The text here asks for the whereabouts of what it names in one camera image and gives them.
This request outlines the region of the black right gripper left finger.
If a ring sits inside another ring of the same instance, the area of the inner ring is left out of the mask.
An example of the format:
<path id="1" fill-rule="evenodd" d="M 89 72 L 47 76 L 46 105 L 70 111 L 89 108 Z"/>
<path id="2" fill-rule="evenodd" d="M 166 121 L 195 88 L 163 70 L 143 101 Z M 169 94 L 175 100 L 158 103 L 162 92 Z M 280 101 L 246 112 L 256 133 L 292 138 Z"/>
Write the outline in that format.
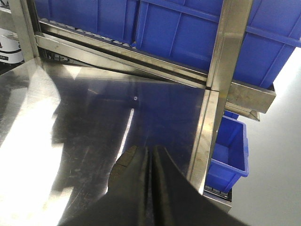
<path id="1" fill-rule="evenodd" d="M 144 226 L 150 154 L 139 147 L 120 178 L 98 201 L 62 226 Z"/>

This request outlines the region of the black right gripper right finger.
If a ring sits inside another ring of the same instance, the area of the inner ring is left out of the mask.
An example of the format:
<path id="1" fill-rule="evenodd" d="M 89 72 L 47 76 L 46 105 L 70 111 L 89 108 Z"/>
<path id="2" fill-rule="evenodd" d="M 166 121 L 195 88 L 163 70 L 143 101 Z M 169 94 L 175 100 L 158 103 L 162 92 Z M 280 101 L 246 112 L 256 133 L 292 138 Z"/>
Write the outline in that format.
<path id="1" fill-rule="evenodd" d="M 151 190 L 157 226 L 243 226 L 202 196 L 185 178 L 163 146 L 152 151 Z"/>

